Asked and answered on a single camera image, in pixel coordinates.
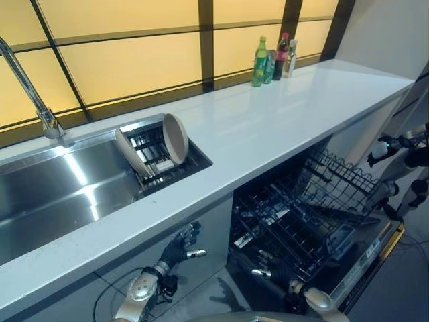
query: faucet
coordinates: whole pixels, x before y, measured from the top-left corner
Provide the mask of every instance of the faucet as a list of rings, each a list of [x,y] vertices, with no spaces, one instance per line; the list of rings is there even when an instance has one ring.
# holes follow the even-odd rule
[[[0,37],[0,54],[2,54],[6,59],[9,67],[15,74],[16,78],[18,78],[18,81],[21,83],[28,97],[32,100],[34,106],[36,107],[36,114],[43,124],[44,135],[48,139],[61,138],[66,132],[52,111],[43,103],[38,92],[34,89],[32,82],[29,81],[27,74],[24,72],[24,69],[18,62],[18,59],[13,54],[12,49],[3,40],[2,37]]]

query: wire rack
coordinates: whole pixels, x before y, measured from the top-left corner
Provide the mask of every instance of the wire rack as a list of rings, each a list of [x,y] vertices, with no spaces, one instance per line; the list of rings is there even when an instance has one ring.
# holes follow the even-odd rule
[[[287,263],[308,282],[370,214],[377,181],[327,150],[235,199],[230,246],[261,268]]]
[[[212,165],[212,162],[189,140],[189,151],[185,161],[160,172],[157,165],[168,160],[171,161],[164,143],[162,123],[155,123],[151,127],[136,129],[127,132],[126,135],[138,156],[154,174],[149,177],[142,177],[135,173],[141,185],[141,191],[136,196],[136,199],[154,193]]]

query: stainless steel sink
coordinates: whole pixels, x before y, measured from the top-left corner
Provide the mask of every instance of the stainless steel sink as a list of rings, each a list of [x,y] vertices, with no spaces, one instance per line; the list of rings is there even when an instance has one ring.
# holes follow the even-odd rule
[[[159,127],[162,117],[121,129],[141,133]],[[181,176],[145,186],[117,149],[114,131],[0,163],[0,265],[211,164],[192,144],[204,162],[196,165],[191,154],[190,170],[181,168]]]

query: white cabinet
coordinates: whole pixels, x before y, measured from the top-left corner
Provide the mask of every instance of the white cabinet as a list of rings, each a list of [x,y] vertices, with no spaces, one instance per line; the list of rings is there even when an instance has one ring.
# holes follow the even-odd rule
[[[404,95],[404,92],[400,93],[374,112],[335,133],[328,143],[328,150],[344,158],[346,162],[358,164],[362,158],[366,158],[372,144],[377,141]]]
[[[187,219],[186,223],[198,220],[202,225],[197,243],[192,246],[192,249],[203,248],[207,250],[208,254],[204,258],[194,258],[183,262],[176,269],[173,269],[172,274],[178,277],[178,290],[174,295],[173,302],[158,305],[152,311],[153,317],[151,319],[161,315],[225,266],[232,202],[231,193]],[[157,236],[156,240],[148,240],[95,273],[89,274],[18,313],[7,322],[91,322],[93,305],[100,293],[125,273],[138,267],[154,264],[161,256],[164,247],[177,234],[183,224],[185,223],[182,223],[180,227],[171,227],[164,234]],[[96,311],[97,322],[110,320],[112,314],[116,312],[125,298],[129,282],[138,274],[139,272],[136,271],[115,283],[114,287],[111,287],[100,298]]]

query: soy sauce bottle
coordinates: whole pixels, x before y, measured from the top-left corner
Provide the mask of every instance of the soy sauce bottle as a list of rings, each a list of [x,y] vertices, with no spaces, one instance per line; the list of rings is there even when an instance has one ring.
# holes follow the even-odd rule
[[[284,32],[277,45],[277,58],[274,65],[273,81],[279,81],[282,77],[283,64],[286,59],[286,54],[288,53],[288,38],[289,34]]]

